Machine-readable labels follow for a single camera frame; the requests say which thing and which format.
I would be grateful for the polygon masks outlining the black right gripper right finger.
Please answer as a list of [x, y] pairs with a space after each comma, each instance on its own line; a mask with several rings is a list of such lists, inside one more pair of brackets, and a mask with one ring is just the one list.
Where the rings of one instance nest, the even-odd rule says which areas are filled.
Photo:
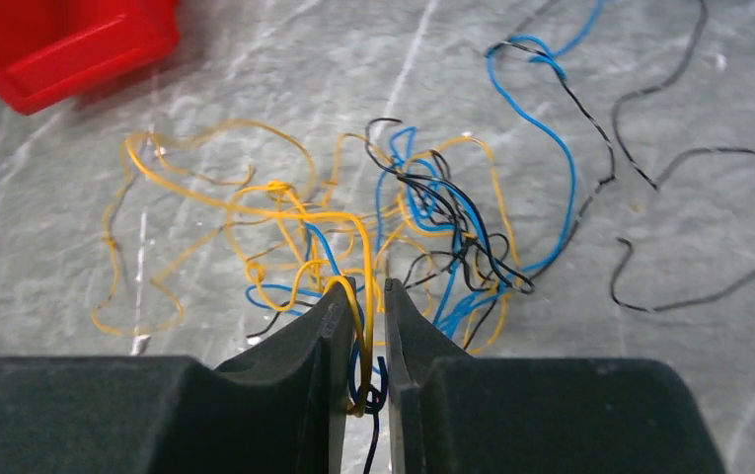
[[479, 358], [384, 286], [397, 473], [721, 473], [692, 392], [648, 358]]

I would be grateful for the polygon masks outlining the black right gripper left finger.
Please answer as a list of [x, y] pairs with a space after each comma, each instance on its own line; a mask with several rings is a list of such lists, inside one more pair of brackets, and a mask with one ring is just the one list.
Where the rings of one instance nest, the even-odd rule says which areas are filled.
[[336, 473], [354, 317], [336, 284], [213, 368], [0, 356], [0, 473]]

